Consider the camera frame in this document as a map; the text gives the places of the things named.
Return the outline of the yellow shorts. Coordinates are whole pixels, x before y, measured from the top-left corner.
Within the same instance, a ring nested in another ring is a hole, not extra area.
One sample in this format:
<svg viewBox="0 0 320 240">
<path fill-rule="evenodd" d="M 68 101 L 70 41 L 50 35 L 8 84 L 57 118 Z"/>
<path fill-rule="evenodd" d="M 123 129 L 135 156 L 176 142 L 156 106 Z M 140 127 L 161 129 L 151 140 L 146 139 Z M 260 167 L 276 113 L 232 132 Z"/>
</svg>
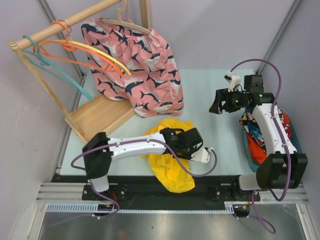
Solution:
<svg viewBox="0 0 320 240">
<path fill-rule="evenodd" d="M 183 122 L 175 118 L 166 118 L 157 126 L 149 129 L 145 134 L 159 132 L 164 128 L 190 130 L 194 127 L 190 121 Z M 171 154 L 142 155 L 148 160 L 149 166 L 157 180 L 171 193 L 181 194 L 195 188 L 195 181 L 191 175 L 183 170 Z"/>
</svg>

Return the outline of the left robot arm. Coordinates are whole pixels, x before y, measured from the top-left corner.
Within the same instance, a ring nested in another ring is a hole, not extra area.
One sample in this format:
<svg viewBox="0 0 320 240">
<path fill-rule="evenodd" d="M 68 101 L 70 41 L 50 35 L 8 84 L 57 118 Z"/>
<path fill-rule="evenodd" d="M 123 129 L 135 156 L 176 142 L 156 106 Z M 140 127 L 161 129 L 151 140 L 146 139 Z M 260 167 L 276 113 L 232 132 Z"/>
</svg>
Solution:
<svg viewBox="0 0 320 240">
<path fill-rule="evenodd" d="M 166 127 L 158 132 L 131 138 L 109 138 L 97 133 L 83 148 L 84 168 L 93 185 L 93 194 L 100 200 L 110 196 L 108 172 L 113 160 L 148 154 L 172 154 L 179 159 L 208 163 L 209 153 L 196 128 L 183 130 Z"/>
</svg>

